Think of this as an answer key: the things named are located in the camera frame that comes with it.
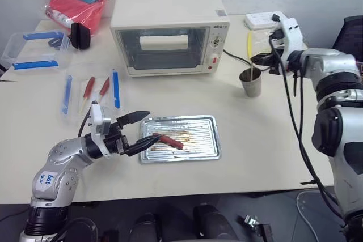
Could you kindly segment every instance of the plastic container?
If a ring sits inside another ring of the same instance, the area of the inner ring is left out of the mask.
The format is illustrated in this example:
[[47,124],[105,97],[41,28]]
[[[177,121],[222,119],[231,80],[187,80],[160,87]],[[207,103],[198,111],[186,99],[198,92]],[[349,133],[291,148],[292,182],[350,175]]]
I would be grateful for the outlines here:
[[7,42],[1,60],[19,71],[66,68],[71,59],[70,45],[62,30],[15,33]]
[[[61,113],[66,123],[79,126],[90,109],[92,101],[97,101],[101,106],[106,106],[107,113],[114,120],[117,112],[121,109],[119,76],[120,73],[117,70],[102,63],[83,63],[70,66],[66,73],[61,105]],[[81,111],[83,94],[91,77],[95,77],[96,81],[90,98]],[[108,77],[109,89],[99,101],[100,90]]]

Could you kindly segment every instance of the black cable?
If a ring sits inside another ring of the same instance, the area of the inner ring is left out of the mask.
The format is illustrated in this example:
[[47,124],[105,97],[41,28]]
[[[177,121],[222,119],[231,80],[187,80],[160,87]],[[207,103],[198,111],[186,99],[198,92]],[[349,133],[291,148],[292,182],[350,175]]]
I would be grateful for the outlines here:
[[242,58],[242,57],[238,57],[238,56],[236,56],[236,55],[233,55],[232,53],[229,53],[229,52],[228,52],[228,51],[226,51],[225,49],[223,49],[223,52],[224,52],[224,53],[226,53],[228,56],[233,57],[233,58],[235,58],[235,59],[238,59],[238,60],[240,60],[240,61],[244,62],[246,65],[251,66],[251,63],[250,63],[249,61],[247,61],[246,59],[244,59],[244,58]]
[[[275,57],[278,59],[280,66],[281,66],[281,71],[282,71],[282,77],[284,79],[284,86],[285,86],[285,92],[286,92],[286,98],[288,100],[288,106],[289,106],[289,112],[290,112],[290,118],[291,121],[293,123],[293,127],[294,127],[294,131],[296,134],[296,137],[298,138],[299,141],[299,149],[300,149],[300,153],[301,156],[303,158],[303,161],[306,164],[307,169],[309,170],[310,174],[312,175],[314,181],[316,182],[318,189],[322,195],[322,198],[324,200],[324,202],[326,203],[326,205],[329,207],[329,209],[339,218],[341,218],[341,215],[332,207],[332,205],[330,204],[329,200],[327,199],[327,195],[329,196],[330,194],[327,192],[326,188],[324,187],[324,185],[320,182],[320,179],[318,177],[318,175],[316,174],[313,165],[311,164],[311,161],[309,159],[309,156],[303,146],[302,143],[302,138],[300,137],[300,132],[297,130],[297,126],[296,126],[296,122],[295,122],[295,118],[294,118],[294,113],[292,110],[292,104],[291,104],[291,98],[290,98],[290,93],[289,93],[289,87],[288,87],[288,81],[286,79],[286,72],[285,72],[285,68],[284,68],[284,64],[282,62],[282,59],[280,57],[280,55],[278,54],[278,52],[276,51],[275,47],[272,44],[272,36],[269,37],[268,42],[270,44],[270,47],[272,49],[273,54],[275,55]],[[300,124],[300,129],[302,132],[302,121],[301,120],[301,124]]]
[[96,224],[89,218],[76,218],[76,219],[73,219],[72,221],[70,221],[69,223],[67,223],[59,231],[59,233],[57,233],[57,235],[55,237],[53,237],[53,239],[50,242],[57,242],[67,230],[71,229],[77,223],[84,224],[90,229],[90,232],[91,232],[91,240],[89,240],[90,242],[98,241],[98,230],[97,230]]
[[[240,60],[240,61],[244,62],[246,65],[251,66],[251,63],[250,63],[248,60],[246,60],[246,59],[244,59],[244,58],[242,58],[242,57],[238,57],[238,56],[236,56],[236,55],[233,55],[232,53],[229,53],[229,52],[228,52],[228,51],[226,51],[225,49],[223,49],[223,52],[224,52],[224,53],[226,53],[228,56],[230,56],[230,57],[232,57],[232,58],[235,58],[235,59],[238,59],[238,60]],[[270,67],[265,68],[265,69],[260,69],[260,70],[263,72],[263,71],[267,71],[267,70],[269,70],[269,69],[270,69]]]
[[11,215],[4,216],[2,219],[0,219],[0,222],[3,222],[5,219],[11,218],[12,216],[21,215],[21,214],[25,213],[25,212],[26,212],[26,211],[28,211],[28,210],[29,210],[29,207],[28,207],[28,208],[26,208],[26,209],[25,209],[25,210],[23,210],[23,211],[18,212],[18,213],[15,213],[15,214],[11,214]]
[[[306,62],[304,63],[304,66],[300,69],[300,128],[299,128],[299,137],[301,139],[301,144],[302,144],[302,128],[303,128],[303,113],[304,113],[304,98],[303,98],[303,79],[305,76],[305,68],[306,68]],[[312,172],[314,173],[312,176],[316,177],[317,180],[319,180],[318,175],[315,173],[314,171],[314,167],[310,161],[309,156],[307,155],[306,152],[303,152],[305,159],[304,162],[307,161],[308,164],[310,165]],[[325,192],[325,194],[331,199],[332,202],[334,202],[336,205],[338,205],[337,200],[333,197],[333,195],[326,189],[326,187],[321,184],[321,188],[323,189],[323,191]]]
[[81,127],[79,127],[79,131],[78,131],[78,136],[77,137],[81,137],[82,135],[82,131],[83,131],[83,128],[87,122],[87,119],[90,117],[90,114],[91,114],[91,108],[88,110],[88,112],[86,113],[83,121],[82,121],[82,124],[81,124]]

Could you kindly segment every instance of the paper cup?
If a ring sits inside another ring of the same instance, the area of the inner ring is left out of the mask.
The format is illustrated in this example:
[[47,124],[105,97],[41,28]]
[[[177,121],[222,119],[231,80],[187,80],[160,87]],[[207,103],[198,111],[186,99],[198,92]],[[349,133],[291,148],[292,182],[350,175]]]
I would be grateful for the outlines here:
[[251,69],[246,69],[239,75],[242,86],[246,91],[247,96],[257,97],[261,94],[261,70],[258,68],[253,69],[251,81]]

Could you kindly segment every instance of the power strip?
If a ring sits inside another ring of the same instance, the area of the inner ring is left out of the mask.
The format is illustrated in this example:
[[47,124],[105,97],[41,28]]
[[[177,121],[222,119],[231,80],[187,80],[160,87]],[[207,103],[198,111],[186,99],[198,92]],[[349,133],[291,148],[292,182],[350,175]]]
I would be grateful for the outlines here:
[[246,14],[245,22],[251,30],[256,29],[267,29],[275,28],[278,26],[279,22],[272,21],[272,15],[276,14],[280,17],[280,20],[285,20],[287,17],[281,11],[271,11],[271,12],[260,12],[258,14]]

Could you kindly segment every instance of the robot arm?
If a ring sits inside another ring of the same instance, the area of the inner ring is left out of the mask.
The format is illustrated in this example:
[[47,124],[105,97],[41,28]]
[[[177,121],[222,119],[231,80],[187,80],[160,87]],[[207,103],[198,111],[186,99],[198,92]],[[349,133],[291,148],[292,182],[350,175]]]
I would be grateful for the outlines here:
[[284,69],[311,79],[318,103],[312,142],[329,157],[347,241],[363,241],[363,85],[356,60],[334,49],[302,50],[293,18],[281,22],[271,39],[283,40],[280,57],[262,53],[252,61],[270,66],[271,74]]
[[150,112],[138,111],[122,116],[112,124],[107,109],[91,105],[91,134],[56,144],[45,166],[35,175],[29,217],[20,242],[45,242],[63,228],[82,170],[101,157],[114,154],[135,155],[158,142],[160,135],[143,138],[128,145],[121,130],[124,125],[142,120]]

